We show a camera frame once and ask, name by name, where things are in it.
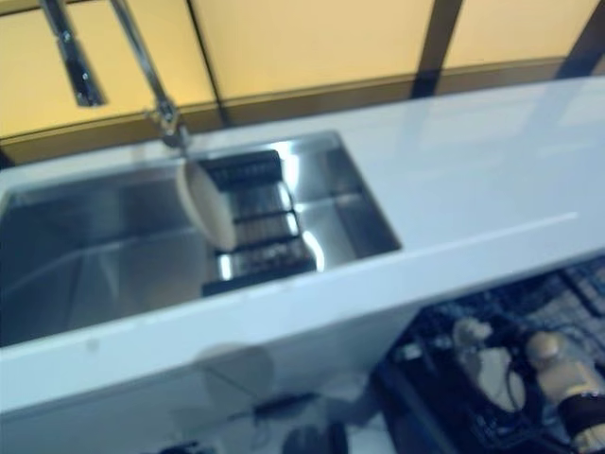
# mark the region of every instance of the wire rack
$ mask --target wire rack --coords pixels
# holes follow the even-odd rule
[[[399,345],[419,346],[428,373],[446,377],[452,372],[451,363],[448,369],[440,358],[443,352],[453,352],[451,333],[456,320],[463,317],[490,323],[493,337],[505,338],[512,326],[561,331],[582,345],[597,365],[605,365],[605,256],[429,306],[421,310]],[[399,351],[394,352],[395,361],[401,361]],[[510,448],[546,433],[545,437],[555,434],[556,440],[568,443],[556,410],[544,402],[537,384],[526,385],[529,399],[540,401],[533,414],[508,413],[485,399],[466,399],[461,403],[471,431],[486,448]]]

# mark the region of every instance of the floor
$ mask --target floor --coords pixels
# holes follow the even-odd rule
[[[191,454],[346,454],[329,447],[327,428],[343,423],[350,454],[396,454],[372,390],[310,393],[192,433]]]

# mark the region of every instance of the countertop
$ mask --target countertop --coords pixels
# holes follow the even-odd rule
[[[337,131],[404,248],[0,351],[0,412],[605,251],[605,78],[434,97],[216,131],[193,150]],[[15,185],[145,166],[159,141],[0,175]]]

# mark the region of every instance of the faucet handle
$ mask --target faucet handle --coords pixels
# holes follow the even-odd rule
[[[158,102],[153,111],[144,110],[144,114],[158,125],[165,144],[172,148],[179,148],[181,153],[186,154],[191,137],[182,122],[179,110],[171,99]]]

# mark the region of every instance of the sink basin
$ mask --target sink basin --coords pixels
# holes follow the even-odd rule
[[[232,206],[232,253],[189,224],[178,164],[10,192],[0,218],[1,346],[401,248],[333,133],[199,161]]]

